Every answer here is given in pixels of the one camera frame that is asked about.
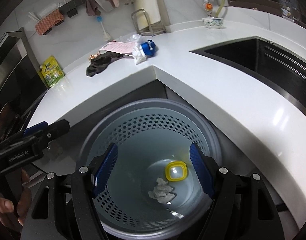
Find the person left hand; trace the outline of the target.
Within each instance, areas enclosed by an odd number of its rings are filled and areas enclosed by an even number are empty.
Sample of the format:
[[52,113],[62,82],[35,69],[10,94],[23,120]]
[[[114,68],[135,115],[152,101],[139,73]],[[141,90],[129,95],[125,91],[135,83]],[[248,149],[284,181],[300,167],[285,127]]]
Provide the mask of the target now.
[[20,231],[29,211],[31,201],[31,191],[27,187],[23,188],[16,208],[14,208],[13,202],[5,199],[0,193],[0,222],[3,226],[14,231]]

